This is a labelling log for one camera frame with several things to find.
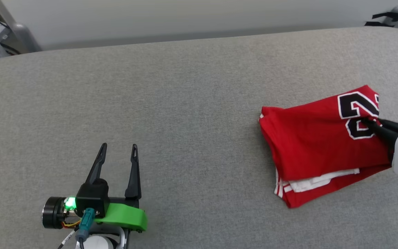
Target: folded red jersey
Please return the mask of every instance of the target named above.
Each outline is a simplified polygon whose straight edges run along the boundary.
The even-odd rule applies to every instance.
[[[378,115],[379,95],[367,85],[288,109],[263,107],[275,194],[296,208],[388,169],[387,146],[360,121]]]

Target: green led light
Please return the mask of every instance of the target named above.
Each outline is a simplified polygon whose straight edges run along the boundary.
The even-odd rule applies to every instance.
[[[76,208],[76,198],[68,197],[68,199],[65,201],[64,207],[67,210],[74,210]]]

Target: white wall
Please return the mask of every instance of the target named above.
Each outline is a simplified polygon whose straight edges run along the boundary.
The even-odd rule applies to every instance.
[[[398,0],[1,0],[44,49],[363,26]]]

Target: red fabric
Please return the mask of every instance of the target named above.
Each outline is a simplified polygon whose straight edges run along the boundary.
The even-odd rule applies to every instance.
[[[369,86],[348,93],[366,96],[378,110],[378,95]],[[343,95],[288,109],[262,108],[264,116],[259,123],[272,150],[279,180],[302,180],[360,168],[359,174],[333,178],[328,185],[313,190],[283,191],[282,198],[289,208],[299,207],[390,167],[388,148],[377,136],[354,139],[347,129],[349,120],[355,126],[357,118],[374,119],[375,116],[354,102],[351,107],[358,107],[360,116],[342,118],[338,96]],[[360,122],[357,125],[359,129],[365,128]]]

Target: green bracket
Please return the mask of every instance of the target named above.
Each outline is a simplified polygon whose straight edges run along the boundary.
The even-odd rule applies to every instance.
[[[110,203],[105,217],[95,219],[95,222],[118,225],[133,231],[147,230],[147,216],[144,210],[121,203]]]

